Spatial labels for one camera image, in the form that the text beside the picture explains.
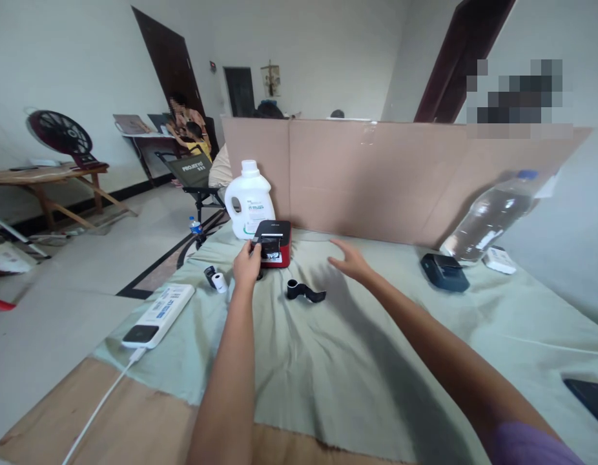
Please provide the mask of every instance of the person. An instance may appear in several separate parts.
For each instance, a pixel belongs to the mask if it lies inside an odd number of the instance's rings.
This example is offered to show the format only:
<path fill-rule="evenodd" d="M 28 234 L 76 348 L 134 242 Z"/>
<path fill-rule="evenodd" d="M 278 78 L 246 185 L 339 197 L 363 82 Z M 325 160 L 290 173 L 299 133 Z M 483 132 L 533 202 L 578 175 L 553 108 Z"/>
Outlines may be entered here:
<path fill-rule="evenodd" d="M 282 111 L 272 102 L 264 101 L 260 103 L 258 108 L 254 111 L 254 118 L 264 119 L 285 119 Z M 232 171 L 230 170 L 230 157 L 228 155 L 228 147 L 226 144 L 222 145 L 220 152 L 213 160 L 213 166 L 209 171 L 209 187 L 219 188 L 219 196 L 223 199 L 226 187 L 232 182 Z"/>
<path fill-rule="evenodd" d="M 193 121 L 188 121 L 187 124 L 185 124 L 185 132 L 187 136 L 179 137 L 176 141 L 180 145 L 185 147 L 187 150 L 189 150 L 189 152 L 192 154 L 197 154 L 197 149 L 199 148 L 212 163 L 213 161 L 211 160 L 211 150 L 202 137 L 202 129 L 200 128 L 200 126 L 194 123 Z"/>
<path fill-rule="evenodd" d="M 206 123 L 202 115 L 192 108 L 187 108 L 187 98 L 180 92 L 173 92 L 169 98 L 170 115 L 172 121 L 166 125 L 170 134 L 178 141 L 180 137 L 187 136 L 187 123 L 193 121 L 202 129 L 202 137 L 211 151 L 211 141 L 206 130 Z"/>
<path fill-rule="evenodd" d="M 495 368 L 373 270 L 358 249 L 341 240 L 331 242 L 341 248 L 344 259 L 329 257 L 329 263 L 362 284 L 389 313 L 465 414 L 493 464 L 583 465 Z M 252 254 L 249 250 L 250 241 L 247 241 L 232 265 L 234 292 L 194 425 L 188 465 L 240 465 L 252 459 L 255 397 L 252 297 L 260 270 L 260 244 Z"/>

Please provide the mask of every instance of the blue bottle cap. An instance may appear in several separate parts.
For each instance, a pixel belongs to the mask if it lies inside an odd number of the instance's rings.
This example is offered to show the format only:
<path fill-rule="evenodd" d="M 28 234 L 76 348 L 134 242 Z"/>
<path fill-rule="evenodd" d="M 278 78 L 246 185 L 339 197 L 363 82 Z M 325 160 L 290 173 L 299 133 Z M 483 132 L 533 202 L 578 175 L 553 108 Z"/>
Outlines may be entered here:
<path fill-rule="evenodd" d="M 521 170 L 517 175 L 518 179 L 534 180 L 538 176 L 538 172 L 534 170 Z"/>

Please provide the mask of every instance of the charging cable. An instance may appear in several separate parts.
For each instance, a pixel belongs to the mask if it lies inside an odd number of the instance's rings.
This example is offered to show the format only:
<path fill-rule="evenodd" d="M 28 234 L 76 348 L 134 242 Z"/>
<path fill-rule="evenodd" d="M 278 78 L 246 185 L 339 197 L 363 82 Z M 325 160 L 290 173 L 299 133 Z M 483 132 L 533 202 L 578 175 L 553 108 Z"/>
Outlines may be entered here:
<path fill-rule="evenodd" d="M 99 410 L 101 410 L 101 407 L 103 407 L 103 404 L 105 403 L 107 398 L 110 396 L 110 394 L 112 393 L 114 388 L 116 386 L 118 386 L 118 383 L 120 383 L 120 380 L 125 376 L 125 374 L 127 373 L 127 370 L 129 370 L 129 368 L 131 368 L 131 366 L 134 363 L 136 363 L 139 359 L 141 359 L 145 352 L 146 352 L 146 347 L 139 347 L 133 352 L 133 354 L 131 354 L 131 357 L 129 357 L 129 363 L 127 364 L 127 366 L 125 367 L 123 372 L 120 374 L 118 379 L 116 381 L 114 381 L 114 384 L 112 385 L 112 387 L 110 387 L 110 389 L 105 393 L 105 395 L 101 399 L 101 402 L 99 402 L 99 405 L 97 405 L 97 408 L 94 410 L 94 412 L 92 412 L 92 416 L 90 417 L 90 419 L 88 420 L 88 423 L 86 423 L 86 426 L 84 426 L 84 429 L 82 429 L 81 433 L 77 437 L 77 440 L 71 447 L 71 450 L 68 452 L 67 457 L 65 458 L 65 461 L 62 462 L 62 465 L 68 464 L 68 461 L 70 460 L 71 456 L 73 455 L 73 452 L 75 452 L 75 449 L 77 449 L 77 446 L 79 445 L 79 443 L 83 439 L 84 435 L 86 434 L 86 431 L 88 431 L 88 428 L 92 424 L 94 417 L 97 416 L 97 413 L 99 413 Z"/>

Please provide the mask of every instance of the plastic water bottle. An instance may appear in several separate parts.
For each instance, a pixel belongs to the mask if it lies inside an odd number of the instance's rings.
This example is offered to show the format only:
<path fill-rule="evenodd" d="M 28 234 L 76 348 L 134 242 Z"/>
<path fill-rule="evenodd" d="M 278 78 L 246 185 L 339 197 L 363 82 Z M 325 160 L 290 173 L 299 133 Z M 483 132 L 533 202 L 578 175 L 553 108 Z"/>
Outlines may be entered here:
<path fill-rule="evenodd" d="M 531 208 L 536 191 L 532 181 L 536 176 L 537 171 L 519 171 L 516 178 L 480 195 L 441 245 L 441 253 L 456 258 L 461 265 L 481 260 L 499 236 Z"/>
<path fill-rule="evenodd" d="M 202 233 L 202 225 L 200 222 L 197 222 L 193 216 L 189 217 L 189 229 L 191 229 L 192 234 Z"/>

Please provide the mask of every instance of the electric fan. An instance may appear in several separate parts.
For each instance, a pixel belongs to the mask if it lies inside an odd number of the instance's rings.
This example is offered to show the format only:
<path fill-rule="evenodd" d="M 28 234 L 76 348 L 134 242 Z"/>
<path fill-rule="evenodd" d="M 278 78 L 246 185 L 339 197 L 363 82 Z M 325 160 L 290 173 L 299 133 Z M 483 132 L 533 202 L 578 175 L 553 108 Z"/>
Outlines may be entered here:
<path fill-rule="evenodd" d="M 56 152 L 71 155 L 79 169 L 108 166 L 92 156 L 90 136 L 68 116 L 51 110 L 37 110 L 29 115 L 27 124 L 36 140 Z"/>

